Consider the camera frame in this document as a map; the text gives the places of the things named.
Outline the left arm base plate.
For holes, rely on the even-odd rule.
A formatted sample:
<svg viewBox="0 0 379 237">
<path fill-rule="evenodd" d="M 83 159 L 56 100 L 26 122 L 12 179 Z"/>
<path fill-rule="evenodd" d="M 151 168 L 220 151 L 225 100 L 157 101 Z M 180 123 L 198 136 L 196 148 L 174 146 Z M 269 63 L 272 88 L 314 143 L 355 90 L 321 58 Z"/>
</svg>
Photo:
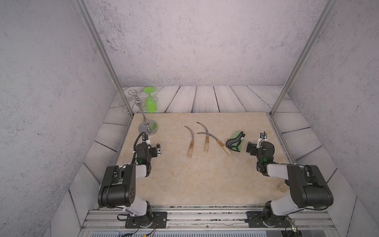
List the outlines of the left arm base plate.
<svg viewBox="0 0 379 237">
<path fill-rule="evenodd" d="M 144 216 L 127 217 L 125 221 L 126 229 L 165 229 L 167 225 L 167 212 L 147 212 Z"/>
</svg>

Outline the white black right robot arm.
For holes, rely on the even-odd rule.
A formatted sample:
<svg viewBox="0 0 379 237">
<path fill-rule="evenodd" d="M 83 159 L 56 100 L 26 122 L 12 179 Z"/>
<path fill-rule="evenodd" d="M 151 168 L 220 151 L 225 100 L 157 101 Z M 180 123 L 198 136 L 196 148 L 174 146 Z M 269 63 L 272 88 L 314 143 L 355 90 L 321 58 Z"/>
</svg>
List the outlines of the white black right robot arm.
<svg viewBox="0 0 379 237">
<path fill-rule="evenodd" d="M 246 152 L 257 158 L 257 171 L 280 178 L 289 186 L 289 194 L 265 204 L 265 218 L 284 217 L 304 209 L 325 210 L 333 205 L 334 197 L 318 166 L 280 164 L 274 161 L 272 143 L 248 142 Z"/>
</svg>

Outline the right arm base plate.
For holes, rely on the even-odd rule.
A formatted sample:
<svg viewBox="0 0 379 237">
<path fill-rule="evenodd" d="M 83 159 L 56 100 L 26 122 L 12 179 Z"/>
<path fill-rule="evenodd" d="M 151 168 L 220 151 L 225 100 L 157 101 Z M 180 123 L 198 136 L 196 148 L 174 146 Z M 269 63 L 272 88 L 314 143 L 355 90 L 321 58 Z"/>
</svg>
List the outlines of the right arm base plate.
<svg viewBox="0 0 379 237">
<path fill-rule="evenodd" d="M 244 220 L 249 228 L 285 228 L 290 226 L 289 216 L 276 216 L 268 211 L 248 211 Z"/>
</svg>

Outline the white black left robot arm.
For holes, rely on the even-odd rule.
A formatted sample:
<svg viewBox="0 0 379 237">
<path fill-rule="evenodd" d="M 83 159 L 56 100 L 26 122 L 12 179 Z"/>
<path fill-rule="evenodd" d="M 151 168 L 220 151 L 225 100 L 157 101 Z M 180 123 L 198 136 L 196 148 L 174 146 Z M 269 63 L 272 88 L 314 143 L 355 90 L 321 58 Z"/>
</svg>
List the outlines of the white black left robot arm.
<svg viewBox="0 0 379 237">
<path fill-rule="evenodd" d="M 132 217 L 152 218 L 148 201 L 136 194 L 136 180 L 148 177 L 152 170 L 151 160 L 161 155 L 161 146 L 147 143 L 136 145 L 133 153 L 136 160 L 131 164 L 108 166 L 98 194 L 100 207 L 121 208 Z"/>
</svg>

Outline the green fluffy rag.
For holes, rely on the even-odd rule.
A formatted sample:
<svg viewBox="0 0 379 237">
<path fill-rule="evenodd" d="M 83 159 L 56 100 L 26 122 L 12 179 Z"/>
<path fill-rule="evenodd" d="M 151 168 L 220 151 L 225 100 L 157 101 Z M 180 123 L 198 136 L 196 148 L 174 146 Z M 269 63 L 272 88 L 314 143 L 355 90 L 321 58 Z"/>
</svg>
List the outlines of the green fluffy rag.
<svg viewBox="0 0 379 237">
<path fill-rule="evenodd" d="M 245 133 L 243 131 L 237 131 L 232 135 L 232 138 L 226 141 L 226 146 L 234 152 L 241 152 L 241 143 Z"/>
</svg>

